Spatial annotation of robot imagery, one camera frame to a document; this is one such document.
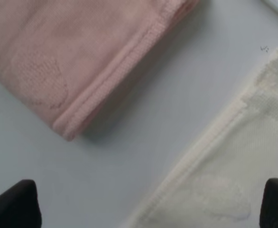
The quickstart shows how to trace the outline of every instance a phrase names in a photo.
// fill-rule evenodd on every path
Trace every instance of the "folded pink towel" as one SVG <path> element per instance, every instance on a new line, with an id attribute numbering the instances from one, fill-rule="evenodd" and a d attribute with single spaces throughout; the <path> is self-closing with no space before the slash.
<path id="1" fill-rule="evenodd" d="M 0 0 L 0 81 L 67 140 L 198 0 Z"/>

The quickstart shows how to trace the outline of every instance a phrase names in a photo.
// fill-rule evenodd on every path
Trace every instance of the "towel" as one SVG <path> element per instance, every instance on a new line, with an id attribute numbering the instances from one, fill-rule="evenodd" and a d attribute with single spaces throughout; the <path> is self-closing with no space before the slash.
<path id="1" fill-rule="evenodd" d="M 129 221 L 129 228 L 259 227 L 278 178 L 278 48 Z"/>
<path id="2" fill-rule="evenodd" d="M 72 140 L 198 0 L 0 0 L 0 82 Z"/>

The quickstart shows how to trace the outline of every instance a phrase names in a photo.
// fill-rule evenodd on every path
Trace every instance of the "cream fabric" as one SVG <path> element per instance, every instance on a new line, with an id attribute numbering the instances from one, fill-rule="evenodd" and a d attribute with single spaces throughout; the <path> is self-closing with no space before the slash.
<path id="1" fill-rule="evenodd" d="M 258 228 L 278 177 L 278 48 L 131 219 L 131 228 Z"/>

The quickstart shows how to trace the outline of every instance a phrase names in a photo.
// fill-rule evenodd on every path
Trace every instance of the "white table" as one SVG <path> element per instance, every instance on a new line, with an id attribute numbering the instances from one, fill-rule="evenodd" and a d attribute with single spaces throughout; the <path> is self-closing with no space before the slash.
<path id="1" fill-rule="evenodd" d="M 0 85 L 0 193 L 34 179 L 43 227 L 119 227 L 278 46 L 278 15 L 260 0 L 207 1 L 178 28 L 94 137 L 65 142 Z"/>

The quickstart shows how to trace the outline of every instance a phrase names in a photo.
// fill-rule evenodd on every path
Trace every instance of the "black plastic part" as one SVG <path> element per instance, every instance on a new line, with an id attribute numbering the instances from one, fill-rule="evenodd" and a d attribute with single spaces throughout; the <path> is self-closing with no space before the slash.
<path id="1" fill-rule="evenodd" d="M 260 228 L 278 228 L 278 179 L 269 179 L 263 194 Z"/>
<path id="2" fill-rule="evenodd" d="M 0 195 L 0 228 L 40 228 L 42 217 L 33 180 L 22 180 Z"/>

